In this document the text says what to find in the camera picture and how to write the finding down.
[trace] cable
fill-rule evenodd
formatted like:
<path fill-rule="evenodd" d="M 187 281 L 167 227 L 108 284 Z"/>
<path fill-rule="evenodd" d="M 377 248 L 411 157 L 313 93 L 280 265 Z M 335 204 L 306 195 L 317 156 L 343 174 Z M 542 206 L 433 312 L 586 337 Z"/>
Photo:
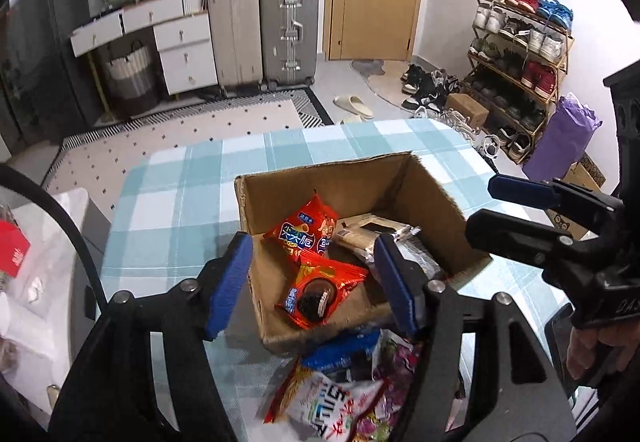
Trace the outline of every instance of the cable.
<path fill-rule="evenodd" d="M 78 257 L 82 265 L 84 265 L 84 270 L 89 279 L 89 284 L 94 291 L 95 301 L 98 304 L 100 312 L 103 312 L 107 307 L 107 298 L 104 295 L 98 270 L 95 267 L 94 260 L 91 257 L 84 238 L 82 238 L 76 224 L 64 208 L 33 180 L 3 163 L 0 163 L 0 186 L 27 198 L 58 223 L 78 253 Z"/>

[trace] small cardboard box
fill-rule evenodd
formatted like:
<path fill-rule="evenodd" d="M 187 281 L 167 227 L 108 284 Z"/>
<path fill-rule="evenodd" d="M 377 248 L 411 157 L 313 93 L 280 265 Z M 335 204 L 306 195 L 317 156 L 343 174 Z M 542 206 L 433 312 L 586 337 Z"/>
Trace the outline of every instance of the small cardboard box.
<path fill-rule="evenodd" d="M 489 110 L 484 108 L 469 94 L 452 93 L 447 97 L 445 109 L 457 110 L 465 117 L 469 117 L 469 126 L 473 129 L 482 128 L 489 115 Z"/>
<path fill-rule="evenodd" d="M 584 166 L 579 163 L 574 164 L 569 168 L 569 171 L 562 181 L 577 184 L 578 186 L 590 189 L 591 191 L 600 191 L 596 181 L 593 180 L 593 177 L 589 175 L 589 172 L 584 168 Z M 567 231 L 574 240 L 580 240 L 585 234 L 587 234 L 588 229 L 583 228 L 575 222 L 571 222 L 567 217 L 559 215 L 555 211 L 547 210 L 546 215 L 549 217 L 555 228 Z"/>
<path fill-rule="evenodd" d="M 325 326 L 300 329 L 276 307 L 289 290 L 295 271 L 284 250 L 262 236 L 306 204 L 314 190 L 339 217 L 373 212 L 420 226 L 420 239 L 451 275 L 450 284 L 456 289 L 491 261 L 488 254 L 470 247 L 460 209 L 408 152 L 238 177 L 241 227 L 254 239 L 249 288 L 260 338 L 275 354 L 300 352 L 341 331 L 393 321 L 384 292 L 372 276 L 351 292 Z M 358 263 L 335 244 L 330 245 L 328 254 L 332 259 Z"/>

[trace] blue plaid tablecloth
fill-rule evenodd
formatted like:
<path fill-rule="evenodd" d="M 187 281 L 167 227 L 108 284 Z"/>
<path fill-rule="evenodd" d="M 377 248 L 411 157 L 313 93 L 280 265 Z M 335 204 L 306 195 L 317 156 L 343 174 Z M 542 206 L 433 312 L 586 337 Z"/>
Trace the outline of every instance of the blue plaid tablecloth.
<path fill-rule="evenodd" d="M 134 168 L 124 184 L 102 267 L 109 299 L 127 289 L 135 296 L 165 292 L 222 255 L 239 229 L 234 191 L 238 175 L 323 162 L 413 151 L 452 196 L 465 216 L 482 208 L 528 218 L 519 205 L 492 199 L 486 189 L 494 174 L 462 136 L 429 119 L 375 121 L 318 129 L 283 130 L 210 141 L 160 151 Z M 539 269 L 494 257 L 462 289 L 490 298 L 513 295 L 546 348 L 543 327 L 566 296 L 542 281 Z M 470 380 L 473 341 L 465 336 L 462 371 Z M 298 440 L 299 427 L 263 425 L 274 390 L 288 371 L 288 359 L 272 356 L 260 344 L 254 310 L 243 289 L 230 324 L 205 343 L 212 372 L 240 441 Z M 161 338 L 152 337 L 159 406 L 172 420 Z"/>

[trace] silver suitcase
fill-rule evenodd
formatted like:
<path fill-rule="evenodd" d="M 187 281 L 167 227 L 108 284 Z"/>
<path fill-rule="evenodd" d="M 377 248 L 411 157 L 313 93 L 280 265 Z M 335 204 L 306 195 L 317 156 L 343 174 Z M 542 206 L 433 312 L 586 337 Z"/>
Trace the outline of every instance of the silver suitcase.
<path fill-rule="evenodd" d="M 209 21 L 220 86 L 261 83 L 259 1 L 209 0 Z"/>
<path fill-rule="evenodd" d="M 314 83 L 318 4 L 319 0 L 260 0 L 264 77 L 270 88 Z"/>

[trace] rug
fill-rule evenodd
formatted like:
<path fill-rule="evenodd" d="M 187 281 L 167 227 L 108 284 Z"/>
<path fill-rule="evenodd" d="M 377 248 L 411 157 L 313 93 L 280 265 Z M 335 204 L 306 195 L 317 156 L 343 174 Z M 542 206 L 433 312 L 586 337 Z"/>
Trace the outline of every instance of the rug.
<path fill-rule="evenodd" d="M 112 220 L 129 170 L 156 151 L 329 124 L 308 88 L 205 102 L 68 137 L 43 187 L 51 194 L 84 187 Z"/>

